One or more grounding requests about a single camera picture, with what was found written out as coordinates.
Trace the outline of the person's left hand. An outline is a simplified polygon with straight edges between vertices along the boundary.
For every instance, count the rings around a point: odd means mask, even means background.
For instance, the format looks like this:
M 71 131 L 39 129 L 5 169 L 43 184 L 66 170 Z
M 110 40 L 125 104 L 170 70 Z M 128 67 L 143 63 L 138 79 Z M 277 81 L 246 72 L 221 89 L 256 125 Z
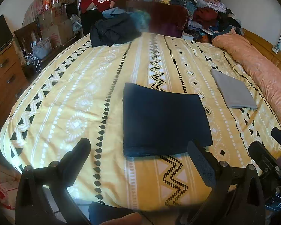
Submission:
M 140 225 L 142 223 L 142 217 L 138 213 L 131 213 L 121 218 L 105 221 L 100 225 Z

